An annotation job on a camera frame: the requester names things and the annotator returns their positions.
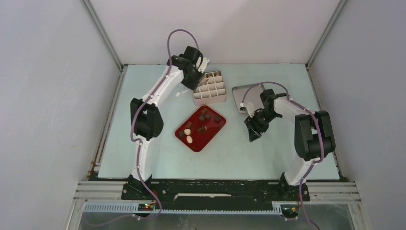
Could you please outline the silver metal tongs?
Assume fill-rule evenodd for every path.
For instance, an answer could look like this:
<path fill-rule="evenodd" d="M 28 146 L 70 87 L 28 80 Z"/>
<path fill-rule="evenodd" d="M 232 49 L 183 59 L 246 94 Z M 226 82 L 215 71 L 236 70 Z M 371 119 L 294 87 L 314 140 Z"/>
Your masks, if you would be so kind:
<path fill-rule="evenodd" d="M 190 89 L 190 88 L 187 88 L 187 87 L 183 87 L 178 92 L 176 92 L 175 96 L 179 97 L 181 94 L 187 93 L 189 91 L 194 92 L 197 89 L 199 89 L 200 86 L 204 85 L 207 81 L 208 81 L 208 78 L 203 76 L 203 78 L 199 81 L 199 83 L 197 84 L 197 86 L 195 88 Z"/>

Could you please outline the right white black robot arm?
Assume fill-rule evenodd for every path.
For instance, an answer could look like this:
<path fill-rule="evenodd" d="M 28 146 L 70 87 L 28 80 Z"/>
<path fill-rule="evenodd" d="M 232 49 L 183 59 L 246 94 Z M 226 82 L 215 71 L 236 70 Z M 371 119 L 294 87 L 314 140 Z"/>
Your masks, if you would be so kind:
<path fill-rule="evenodd" d="M 288 94 L 276 94 L 272 89 L 260 93 L 262 108 L 256 109 L 251 102 L 242 101 L 241 111 L 248 113 L 244 123 L 248 139 L 253 142 L 265 133 L 275 118 L 284 118 L 294 124 L 294 149 L 296 156 L 281 176 L 284 184 L 279 186 L 279 196 L 284 200 L 293 199 L 304 184 L 315 164 L 335 150 L 335 138 L 327 111 L 312 111 L 295 102 Z"/>

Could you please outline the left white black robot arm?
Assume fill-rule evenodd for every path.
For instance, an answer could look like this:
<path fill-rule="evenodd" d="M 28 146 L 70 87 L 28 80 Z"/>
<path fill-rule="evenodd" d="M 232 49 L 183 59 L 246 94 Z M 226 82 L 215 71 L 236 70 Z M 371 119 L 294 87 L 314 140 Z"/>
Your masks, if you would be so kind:
<path fill-rule="evenodd" d="M 196 90 L 209 63 L 210 59 L 204 57 L 200 50 L 188 46 L 184 53 L 169 56 L 163 74 L 147 94 L 130 102 L 130 139 L 136 143 L 136 157 L 128 181 L 135 184 L 133 194 L 139 199 L 147 199 L 151 195 L 151 186 L 146 183 L 152 175 L 147 164 L 147 150 L 164 127 L 160 107 L 179 84 Z"/>

